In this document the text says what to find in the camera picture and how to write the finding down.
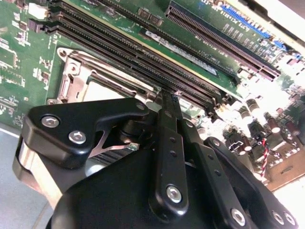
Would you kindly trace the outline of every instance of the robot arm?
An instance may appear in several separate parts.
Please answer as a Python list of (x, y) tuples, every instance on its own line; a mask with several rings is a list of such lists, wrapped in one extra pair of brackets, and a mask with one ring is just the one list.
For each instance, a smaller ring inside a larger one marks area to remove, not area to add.
[[(50, 228), (298, 228), (225, 145), (202, 142), (175, 95), (159, 99), (158, 113), (134, 98), (30, 110), (13, 169), (54, 208)], [(103, 165), (88, 158), (130, 142), (139, 150), (90, 176)]]

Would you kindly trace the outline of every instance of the screw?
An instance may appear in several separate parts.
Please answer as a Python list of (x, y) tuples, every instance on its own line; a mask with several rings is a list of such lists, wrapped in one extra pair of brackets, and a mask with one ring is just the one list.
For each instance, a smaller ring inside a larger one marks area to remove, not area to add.
[(141, 103), (137, 103), (137, 107), (142, 111), (145, 109), (145, 106)]
[(166, 194), (174, 203), (180, 203), (182, 200), (181, 192), (175, 186), (168, 186), (166, 189)]
[(244, 226), (246, 225), (246, 219), (244, 218), (244, 215), (237, 209), (233, 208), (231, 209), (231, 215), (233, 219), (240, 225)]
[(60, 54), (61, 57), (66, 57), (66, 55), (67, 55), (65, 50), (60, 51), (59, 54)]
[(169, 111), (165, 111), (165, 114), (170, 118), (172, 117), (172, 114)]
[(190, 128), (193, 127), (193, 124), (192, 124), (190, 121), (186, 120), (185, 122), (186, 122), (186, 124), (187, 124), (188, 127), (190, 127)]
[(215, 146), (220, 146), (220, 143), (216, 139), (213, 140), (213, 143)]
[(286, 212), (284, 214), (285, 214), (285, 217), (288, 220), (288, 222), (295, 226), (295, 220), (292, 218), (292, 216)]
[(75, 144), (83, 144), (86, 141), (86, 135), (79, 130), (72, 131), (69, 133), (69, 140)]
[(53, 116), (45, 116), (42, 118), (41, 123), (48, 128), (55, 128), (59, 125), (59, 120)]
[(275, 220), (279, 223), (284, 225), (284, 220), (283, 218), (275, 211), (272, 211), (273, 217), (275, 218)]

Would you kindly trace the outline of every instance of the green circuit board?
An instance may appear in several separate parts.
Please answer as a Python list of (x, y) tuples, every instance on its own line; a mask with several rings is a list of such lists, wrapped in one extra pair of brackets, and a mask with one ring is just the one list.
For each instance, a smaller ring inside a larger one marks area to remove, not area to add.
[[(154, 52), (177, 63), (234, 97), (241, 99), (236, 85), (228, 75), (218, 70), (215, 70), (217, 72), (217, 75), (215, 75), (214, 68), (209, 63), (203, 67), (202, 63), (198, 64), (196, 61), (190, 61), (189, 56), (181, 55), (179, 50), (174, 49), (173, 51), (169, 49), (153, 33), (150, 33), (150, 37), (147, 36), (149, 31), (144, 30), (143, 27), (132, 20), (118, 13), (112, 15), (107, 9), (96, 7), (88, 0), (64, 1), (141, 43), (143, 46), (149, 47)], [(210, 1), (178, 0), (177, 2), (200, 15), (202, 19), (235, 38), (245, 47), (264, 57), (269, 62), (273, 62), (276, 56), (283, 52), (275, 49), (272, 42), (267, 42), (265, 46), (262, 46), (260, 34), (244, 27), (234, 18), (226, 15), (223, 10), (219, 10), (212, 5)], [(119, 0), (116, 3), (135, 14), (139, 8), (147, 9), (152, 15), (158, 16), (164, 22), (166, 21), (164, 12), (169, 0), (154, 0), (150, 2)], [(27, 23), (30, 18), (33, 18), (33, 16), (29, 14), (26, 7), (18, 7), (14, 2), (0, 1), (0, 122), (17, 129), (21, 129), (23, 117), (30, 108), (45, 104), (48, 98), (57, 97), (64, 65), (56, 54), (57, 48), (72, 47), (78, 50), (85, 50), (80, 45), (57, 34), (48, 36), (44, 33), (35, 33), (22, 29), (21, 24), (23, 22)], [(183, 28), (168, 22), (162, 23), (159, 29), (171, 32), (172, 36), (179, 37), (184, 43), (192, 45), (209, 62), (214, 63), (221, 69), (232, 74), (237, 73), (239, 65), (234, 59), (202, 43), (194, 36), (188, 35)], [(294, 85), (291, 77), (287, 74), (282, 74), (274, 83), (281, 85), (283, 90), (290, 92), (292, 90), (291, 87)], [(287, 119), (294, 119), (296, 110), (287, 109), (284, 112), (288, 117)]]

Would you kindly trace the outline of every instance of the dimm slot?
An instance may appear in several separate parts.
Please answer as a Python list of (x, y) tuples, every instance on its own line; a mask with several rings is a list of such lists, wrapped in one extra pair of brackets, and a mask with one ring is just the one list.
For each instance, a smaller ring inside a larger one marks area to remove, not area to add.
[[(111, 7), (112, 9), (114, 9), (116, 12), (118, 12), (121, 15), (123, 15), (124, 17), (134, 21), (135, 23), (137, 23), (138, 25), (142, 26), (146, 30), (149, 30), (150, 32), (153, 32), (153, 33), (157, 34), (158, 36), (161, 36), (163, 39), (167, 40), (168, 42), (171, 42), (172, 44), (174, 44), (177, 47), (181, 48), (185, 52), (192, 54), (194, 57), (196, 57), (200, 61), (205, 62), (205, 63), (213, 66), (218, 71), (221, 71), (225, 75), (230, 77), (233, 82), (238, 83), (236, 81), (236, 75), (233, 75), (231, 72), (227, 71), (226, 68), (223, 67), (222, 65), (215, 64), (215, 63), (211, 62), (210, 60), (208, 60), (204, 56), (202, 56), (202, 54), (200, 52), (198, 52), (197, 50), (193, 49), (192, 47), (190, 47), (188, 45), (185, 45), (183, 42), (179, 41), (177, 38), (169, 35), (168, 33), (160, 30), (159, 28), (156, 28), (154, 25), (152, 25), (149, 22), (143, 20), (137, 14), (134, 14), (134, 13), (130, 12), (129, 10), (123, 8), (122, 6), (120, 6), (119, 4), (115, 3), (114, 1), (112, 1), (112, 0), (91, 0), (91, 1), (94, 2), (97, 5), (103, 4), (103, 5), (107, 6), (107, 7)], [(50, 4), (54, 4), (54, 6), (58, 5), (58, 4), (60, 4), (62, 6), (63, 5), (68, 5), (67, 3), (63, 2), (62, 0), (49, 0), (49, 3)]]
[(69, 13), (69, 14), (73, 15), (73, 17), (77, 17), (77, 19), (79, 19), (80, 21), (90, 24), (96, 30), (105, 32), (105, 33), (107, 33), (108, 36), (112, 36), (114, 39), (120, 40), (120, 42), (123, 42), (124, 44), (128, 45), (129, 47), (140, 50), (143, 53), (143, 56), (146, 55), (149, 58), (154, 58), (155, 61), (158, 61), (159, 63), (165, 65), (167, 68), (171, 69), (176, 74), (183, 76), (189, 82), (192, 82), (193, 84), (196, 84), (196, 85), (200, 86), (201, 88), (203, 88), (204, 89), (203, 93), (209, 93), (209, 96), (215, 97), (217, 101), (219, 101), (221, 99), (221, 97), (224, 96), (225, 93), (221, 94), (219, 89), (216, 88), (215, 86), (211, 85), (210, 83), (204, 81), (203, 79), (197, 77), (196, 75), (191, 74), (190, 72), (187, 72), (182, 67), (170, 62), (169, 60), (161, 57), (160, 55), (155, 54), (151, 50), (141, 46), (140, 44), (125, 37), (124, 35), (120, 34), (119, 32), (96, 21), (95, 19), (80, 12), (79, 10), (73, 8), (72, 6), (68, 5), (67, 3), (61, 1), (61, 2), (56, 2), (56, 3), (51, 3), (51, 5), (54, 7), (53, 12), (56, 11), (56, 7), (61, 7), (63, 10), (65, 10), (65, 12), (63, 12), (63, 13), (66, 13), (65, 17), (69, 18), (69, 16), (67, 16), (67, 13)]
[(94, 53), (104, 56), (111, 60), (114, 64), (117, 64), (118, 68), (121, 68), (123, 71), (127, 70), (126, 72), (132, 72), (132, 76), (136, 76), (139, 80), (145, 80), (146, 82), (153, 82), (155, 85), (174, 93), (178, 90), (185, 92), (183, 94), (183, 98), (187, 101), (201, 107), (202, 109), (206, 110), (209, 114), (211, 114), (211, 111), (213, 111), (213, 106), (211, 106), (210, 103), (207, 103), (202, 99), (200, 95), (198, 95), (198, 92), (195, 90), (186, 87), (181, 82), (172, 81), (171, 79), (168, 79), (167, 77), (164, 77), (162, 75), (158, 75), (157, 72), (154, 72), (154, 70), (147, 69), (147, 66), (142, 66), (141, 64), (138, 64), (136, 62), (131, 62), (130, 60), (123, 59), (122, 57), (119, 57), (117, 55), (117, 52), (114, 52), (113, 50), (106, 50), (105, 48), (101, 48), (100, 43), (96, 43), (94, 41), (89, 41), (86, 38), (83, 38), (79, 34), (76, 34), (74, 30), (71, 30), (63, 25), (60, 25), (58, 23), (54, 23), (53, 25), (46, 27), (46, 33), (49, 35), (52, 35), (54, 33), (57, 33), (61, 36), (64, 36), (73, 42), (84, 46), (90, 51), (93, 51)]

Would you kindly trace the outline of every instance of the capacitor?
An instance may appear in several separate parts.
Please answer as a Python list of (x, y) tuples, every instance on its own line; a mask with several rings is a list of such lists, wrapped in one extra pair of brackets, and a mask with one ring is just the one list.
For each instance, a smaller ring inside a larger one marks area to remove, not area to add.
[(270, 126), (271, 132), (276, 134), (281, 131), (281, 128), (277, 124), (275, 118), (269, 118), (268, 119), (268, 125)]
[(246, 151), (244, 149), (243, 146), (240, 146), (236, 149), (236, 152), (238, 153), (238, 155), (242, 156), (242, 155), (245, 155), (246, 154)]
[(301, 131), (295, 126), (295, 124), (291, 121), (285, 124), (287, 130), (292, 134), (292, 136), (297, 136), (301, 133)]
[(252, 99), (251, 101), (247, 101), (247, 103), (249, 104), (249, 110), (251, 111), (252, 115), (254, 117), (259, 116), (261, 109), (259, 108), (259, 105), (256, 103), (256, 101)]
[(244, 123), (247, 125), (250, 124), (251, 122), (253, 122), (253, 117), (250, 114), (250, 112), (248, 112), (248, 111), (242, 111), (241, 117), (242, 117)]
[(247, 137), (243, 137), (243, 143), (244, 143), (244, 150), (245, 151), (251, 151), (252, 147), (251, 147), (251, 144), (250, 144), (250, 141)]

